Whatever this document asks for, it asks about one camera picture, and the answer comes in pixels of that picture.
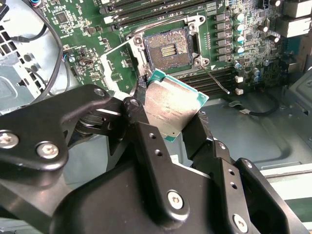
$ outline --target screw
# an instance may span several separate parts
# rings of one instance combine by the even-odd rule
[[[142,39],[141,38],[136,38],[136,44],[141,44],[142,43]]]
[[[247,166],[248,166],[249,168],[252,168],[252,167],[253,167],[252,164],[251,164],[249,161],[245,160],[245,162],[246,162],[246,164],[247,164]]]
[[[219,146],[221,147],[222,150],[226,149],[225,145],[222,142],[219,142]]]
[[[168,200],[170,205],[176,210],[180,210],[183,207],[183,199],[178,193],[174,191],[168,192]]]
[[[191,29],[191,30],[194,30],[194,29],[195,29],[195,24],[191,23],[191,24],[190,24],[190,29]]]
[[[0,133],[0,148],[11,149],[19,143],[19,138],[13,133]]]
[[[42,158],[52,159],[59,154],[59,149],[52,143],[43,143],[37,147],[37,153]]]
[[[101,89],[94,89],[94,92],[101,97],[105,95],[104,91]]]
[[[71,56],[71,57],[68,58],[68,61],[70,61],[70,62],[75,62],[76,59],[75,59],[75,57]]]
[[[237,226],[237,228],[242,233],[246,233],[248,231],[247,223],[245,222],[245,220],[241,216],[239,216],[238,214],[234,214],[233,215],[233,221],[234,221],[235,225]]]

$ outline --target wire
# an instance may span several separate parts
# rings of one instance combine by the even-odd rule
[[[223,85],[213,76],[210,74],[210,72],[207,71],[206,68],[201,66],[201,68],[216,82],[216,84],[227,94],[230,94],[230,91],[223,87]]]
[[[33,9],[33,11],[36,13],[36,15],[44,22],[44,24],[47,26],[47,28],[50,30],[52,36],[54,37],[57,46],[58,46],[58,56],[57,56],[57,61],[55,63],[53,72],[51,74],[51,78],[49,79],[46,88],[44,89],[44,91],[32,102],[32,103],[36,103],[39,102],[41,100],[43,100],[48,93],[51,91],[53,85],[55,84],[55,81],[57,80],[58,77],[58,73],[59,73],[59,67],[62,61],[62,57],[63,57],[63,45],[62,42],[58,36],[58,34],[56,33],[55,29],[52,27],[52,25],[50,25],[50,23],[47,21],[47,19],[44,17],[44,15],[42,14],[42,12],[39,9],[35,9],[33,7],[33,5],[31,4],[31,2],[29,2],[28,0],[22,0],[26,5],[28,5],[31,9]]]
[[[36,36],[33,36],[32,38],[26,38],[26,37],[22,37],[22,36],[17,36],[17,37],[11,37],[11,40],[16,40],[16,41],[19,41],[19,42],[29,43],[29,42],[31,42],[33,40],[37,40],[37,39],[41,38],[46,30],[47,30],[47,25],[44,24],[42,29],[41,29],[41,31]]]
[[[248,114],[251,116],[263,117],[263,116],[268,116],[268,115],[274,113],[275,111],[277,111],[279,108],[278,100],[273,95],[269,94],[268,92],[265,92],[264,90],[260,90],[260,92],[262,92],[264,95],[266,95],[274,103],[274,106],[268,111],[253,112],[253,111],[246,109],[240,102],[236,102],[234,105],[231,105],[233,103],[231,100],[229,100],[228,98],[225,98],[225,100],[230,101],[231,107],[234,107],[235,109],[239,110],[243,114]]]

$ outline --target electrolytic capacitor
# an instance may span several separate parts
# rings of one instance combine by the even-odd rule
[[[244,40],[245,40],[245,38],[242,36],[242,35],[237,35],[236,37],[235,37],[235,40],[238,42],[238,43],[244,43]]]
[[[245,51],[245,49],[241,46],[238,46],[235,48],[236,53],[242,54],[244,51]]]
[[[260,30],[261,32],[266,33],[268,31],[268,27],[267,26],[263,26],[263,25],[259,25],[258,26],[258,30]]]
[[[235,16],[234,16],[235,20],[238,20],[239,22],[242,22],[244,21],[244,14],[243,13],[237,13]]]
[[[235,25],[235,30],[238,32],[242,32],[244,30],[244,25],[243,24]]]
[[[239,69],[241,67],[241,65],[238,61],[234,61],[233,65],[234,65],[235,69]]]
[[[281,4],[280,0],[271,0],[270,5],[271,6],[279,6]]]
[[[270,41],[273,41],[274,43],[278,43],[279,42],[279,38],[275,37],[273,35],[269,35],[268,38],[269,38]]]
[[[255,67],[255,68],[253,69],[253,75],[254,75],[255,77],[258,77],[258,76],[260,76],[260,74],[261,74],[261,73],[260,73],[259,69]]]

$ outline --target ram slot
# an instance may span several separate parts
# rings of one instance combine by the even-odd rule
[[[133,13],[138,13],[140,11],[144,11],[144,10],[148,10],[151,9],[151,12],[153,10],[154,7],[162,7],[165,6],[166,4],[172,2],[171,4],[173,4],[173,2],[179,2],[180,0],[167,0],[167,1],[154,1],[154,2],[150,2],[141,6],[137,6],[128,10],[122,10],[120,11],[120,9],[116,9],[116,15],[118,15],[118,17],[124,17],[126,18],[127,15],[133,14]]]
[[[152,19],[155,17],[165,16],[167,14],[174,14],[174,13],[179,12],[180,10],[190,8],[190,7],[200,6],[203,3],[210,2],[210,1],[213,1],[213,0],[192,0],[189,2],[181,2],[181,4],[177,5],[177,6],[171,6],[172,3],[170,3],[170,4],[165,5],[167,7],[166,9],[161,9],[161,10],[158,10],[155,12],[150,12],[150,13],[142,15],[142,16],[134,16],[133,18],[121,20],[119,22],[113,22],[112,25],[115,28],[120,28],[123,26],[127,26],[129,24],[132,24],[132,23],[141,22],[143,20],[148,20],[148,19]]]

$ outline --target cable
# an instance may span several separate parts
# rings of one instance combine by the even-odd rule
[[[36,15],[44,22],[44,24],[47,26],[47,28],[50,30],[52,36],[54,37],[57,46],[58,46],[58,56],[57,56],[57,61],[55,63],[53,72],[51,74],[51,78],[49,79],[46,88],[44,89],[44,91],[32,102],[32,103],[36,103],[39,102],[41,100],[43,100],[48,93],[51,91],[53,85],[55,84],[55,81],[58,77],[58,73],[59,73],[59,67],[62,61],[62,57],[63,57],[63,46],[62,46],[62,42],[58,36],[58,34],[56,33],[56,31],[54,30],[54,28],[50,25],[50,23],[47,21],[47,19],[44,17],[44,15],[41,13],[41,11],[39,9],[35,9],[33,7],[33,5],[28,1],[28,0],[22,0],[26,5],[28,5],[29,7],[31,7],[31,9],[33,9],[33,11],[36,13]]]
[[[11,37],[11,40],[29,43],[33,40],[37,40],[40,37],[42,37],[46,30],[47,30],[47,25],[44,24],[41,31],[36,36],[33,36],[32,38],[26,38],[26,37],[18,36],[18,37]]]
[[[248,110],[247,108],[245,108],[240,102],[231,101],[228,98],[225,98],[225,100],[226,101],[230,101],[229,106],[234,107],[235,109],[239,110],[243,114],[248,114],[248,115],[251,115],[251,116],[263,117],[263,116],[268,116],[268,115],[274,113],[275,111],[277,111],[278,108],[279,108],[278,100],[273,95],[265,92],[264,90],[260,90],[260,92],[262,92],[264,95],[266,95],[274,103],[274,106],[270,110],[268,110],[268,111],[265,111],[265,112],[253,112],[253,111]]]

